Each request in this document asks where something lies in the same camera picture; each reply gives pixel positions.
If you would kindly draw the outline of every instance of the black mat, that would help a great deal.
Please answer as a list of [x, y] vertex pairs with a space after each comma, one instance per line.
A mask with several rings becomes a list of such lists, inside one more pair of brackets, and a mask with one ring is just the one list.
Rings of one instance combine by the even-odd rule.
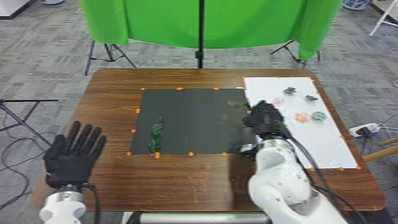
[[236, 153], [241, 144], [255, 142], [252, 130], [241, 124], [245, 103], [245, 93], [238, 89], [145, 90], [131, 153], [151, 153], [151, 129], [160, 117], [161, 154]]

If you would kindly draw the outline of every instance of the green screen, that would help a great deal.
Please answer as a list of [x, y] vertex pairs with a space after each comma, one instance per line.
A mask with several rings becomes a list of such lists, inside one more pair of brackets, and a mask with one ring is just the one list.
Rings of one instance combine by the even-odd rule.
[[[128, 39], [197, 48], [199, 0], [80, 0], [94, 41]], [[327, 35], [339, 0], [206, 0], [204, 47], [300, 43], [309, 59]]]

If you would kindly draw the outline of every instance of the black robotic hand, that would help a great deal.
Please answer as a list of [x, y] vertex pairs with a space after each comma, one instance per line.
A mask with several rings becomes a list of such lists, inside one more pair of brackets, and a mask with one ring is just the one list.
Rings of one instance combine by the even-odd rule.
[[264, 100], [261, 100], [257, 105], [250, 108], [250, 113], [243, 117], [241, 121], [245, 126], [254, 129], [255, 135], [259, 135], [261, 139], [287, 139], [291, 137], [279, 110]]
[[85, 125], [78, 135], [80, 126], [81, 123], [74, 121], [67, 138], [56, 135], [44, 154], [46, 184], [51, 188], [69, 184], [80, 186], [88, 182], [90, 170], [103, 152], [106, 137], [99, 137], [101, 129], [92, 130], [92, 125]]

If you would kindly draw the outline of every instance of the gray carpet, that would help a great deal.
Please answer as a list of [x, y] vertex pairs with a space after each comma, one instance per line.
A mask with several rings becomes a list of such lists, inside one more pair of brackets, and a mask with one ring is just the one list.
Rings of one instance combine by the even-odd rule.
[[[35, 2], [12, 21], [0, 21], [0, 98], [60, 100], [58, 103], [39, 106], [28, 122], [40, 132], [53, 133], [62, 132], [90, 79], [83, 77], [90, 38], [76, 2], [78, 0], [69, 0], [60, 8], [44, 7]], [[362, 12], [339, 10], [321, 47], [321, 61], [311, 59], [307, 63], [307, 69], [314, 71], [325, 85], [346, 127], [378, 122], [398, 113], [398, 88], [392, 85], [398, 79], [398, 29], [383, 25], [375, 37], [367, 37], [378, 17], [380, 14], [371, 8]], [[296, 68], [286, 51], [268, 55], [275, 47], [208, 50], [204, 66]], [[142, 68], [195, 67], [193, 49], [158, 46], [138, 41], [131, 41], [122, 49]], [[124, 60], [112, 64], [96, 61], [92, 72], [99, 67], [128, 67], [128, 63]], [[19, 114], [30, 107], [21, 104], [9, 106]], [[398, 127], [398, 118], [387, 125]], [[10, 135], [32, 136], [23, 128], [12, 129]], [[382, 131], [375, 141], [385, 138], [387, 134]], [[1, 151], [10, 141], [7, 134], [1, 133]], [[367, 146], [366, 150], [380, 150], [371, 144]], [[9, 164], [39, 152], [32, 142], [17, 143], [9, 151]], [[369, 162], [367, 166], [380, 188], [385, 190], [385, 207], [398, 223], [396, 162], [398, 155], [392, 155]], [[26, 162], [17, 170], [30, 178], [32, 189], [42, 176], [40, 159]], [[9, 171], [0, 172], [0, 203], [19, 193], [21, 187], [23, 178]], [[119, 213], [104, 214], [103, 223], [119, 223], [119, 220]], [[40, 223], [28, 196], [0, 210], [0, 223]]]

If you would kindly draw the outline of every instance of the wooden table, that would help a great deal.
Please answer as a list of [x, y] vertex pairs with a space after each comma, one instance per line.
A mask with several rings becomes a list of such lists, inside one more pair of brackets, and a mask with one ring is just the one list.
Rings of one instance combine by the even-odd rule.
[[[101, 69], [92, 77], [74, 111], [74, 120], [103, 128], [106, 149], [96, 164], [96, 184], [104, 211], [257, 211], [247, 194], [254, 163], [239, 155], [128, 156], [142, 88], [236, 88], [241, 77], [311, 77], [344, 136], [360, 170], [325, 170], [335, 193], [360, 211], [383, 208], [383, 197], [359, 150], [314, 74], [307, 70]], [[40, 182], [33, 205], [49, 189]]]

